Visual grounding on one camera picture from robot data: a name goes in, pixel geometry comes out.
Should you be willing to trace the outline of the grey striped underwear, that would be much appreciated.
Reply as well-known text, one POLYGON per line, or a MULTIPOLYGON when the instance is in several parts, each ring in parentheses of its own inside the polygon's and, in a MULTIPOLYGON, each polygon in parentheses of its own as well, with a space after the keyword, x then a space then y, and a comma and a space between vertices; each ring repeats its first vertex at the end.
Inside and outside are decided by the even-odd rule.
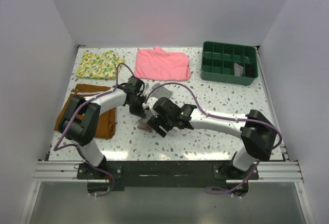
MULTIPOLYGON (((151 97, 155 97, 158 99, 161 97, 165 97, 169 99, 173 94, 173 92, 168 90, 166 87, 160 87, 159 83, 153 85, 151 90, 154 90, 154 92, 151 94, 151 97)), ((147 124, 147 122, 151 119, 152 116, 153 116, 152 112, 150 110, 147 110, 145 113, 145 118, 141 118, 138 121, 137 128, 147 131, 152 130, 152 128, 147 124)))

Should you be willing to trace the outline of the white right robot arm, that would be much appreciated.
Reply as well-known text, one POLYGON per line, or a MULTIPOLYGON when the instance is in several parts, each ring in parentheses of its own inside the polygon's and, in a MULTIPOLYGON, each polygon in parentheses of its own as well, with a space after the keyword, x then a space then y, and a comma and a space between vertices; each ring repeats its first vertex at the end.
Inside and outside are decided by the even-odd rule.
POLYGON ((197 105, 179 107, 168 98, 149 98, 142 107, 152 113, 147 124, 160 136, 165 137, 173 128, 204 129, 242 140, 243 148, 236 152, 229 166, 229 174, 241 179, 257 161, 269 161, 278 130, 258 110, 247 114, 229 115, 215 111, 206 112, 197 105))

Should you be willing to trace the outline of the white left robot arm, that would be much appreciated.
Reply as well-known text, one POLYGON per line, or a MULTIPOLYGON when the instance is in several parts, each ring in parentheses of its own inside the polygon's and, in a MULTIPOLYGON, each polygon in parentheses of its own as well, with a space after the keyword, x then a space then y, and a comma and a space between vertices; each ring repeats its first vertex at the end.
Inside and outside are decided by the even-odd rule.
POLYGON ((106 158, 95 141, 99 117, 113 108, 127 105, 130 114, 144 118, 144 89, 144 82, 131 76, 126 83, 116 84, 110 90, 94 96, 72 97, 59 122, 58 130, 62 135, 53 150, 66 147, 60 146, 63 138, 71 140, 71 145, 89 165, 89 174, 95 179, 103 178, 107 171, 106 158))

